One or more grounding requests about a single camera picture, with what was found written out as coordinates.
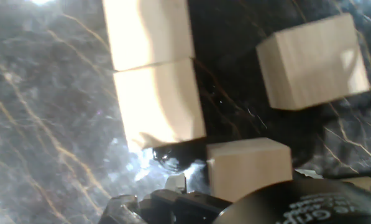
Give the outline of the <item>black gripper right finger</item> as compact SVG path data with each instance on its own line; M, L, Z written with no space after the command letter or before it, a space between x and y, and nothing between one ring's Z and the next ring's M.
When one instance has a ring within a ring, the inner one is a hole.
M150 194L150 223L212 224L231 202L197 191L188 192L186 176L167 179L165 187Z

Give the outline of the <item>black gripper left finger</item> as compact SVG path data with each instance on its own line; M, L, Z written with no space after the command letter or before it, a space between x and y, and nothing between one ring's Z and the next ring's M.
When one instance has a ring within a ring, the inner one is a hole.
M141 217L141 203L150 199L146 195L138 201L136 195L120 195L108 201L98 224L147 224Z

